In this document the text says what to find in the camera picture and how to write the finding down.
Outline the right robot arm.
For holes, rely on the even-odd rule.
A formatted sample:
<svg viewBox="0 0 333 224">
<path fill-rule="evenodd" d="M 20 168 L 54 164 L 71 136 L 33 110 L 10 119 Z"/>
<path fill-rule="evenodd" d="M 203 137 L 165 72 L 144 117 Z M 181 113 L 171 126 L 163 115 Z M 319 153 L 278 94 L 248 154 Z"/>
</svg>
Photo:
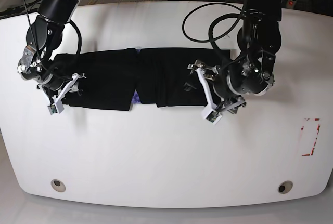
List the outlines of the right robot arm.
<svg viewBox="0 0 333 224">
<path fill-rule="evenodd" d="M 26 47 L 18 63 L 18 73 L 25 80 L 36 80 L 51 104 L 54 92 L 61 91 L 73 81 L 72 76 L 62 75 L 60 61 L 51 61 L 51 55 L 62 41 L 62 32 L 70 24 L 78 35 L 76 58 L 82 47 L 80 30 L 71 17 L 81 0 L 42 0 L 34 22 L 29 23 Z"/>
</svg>

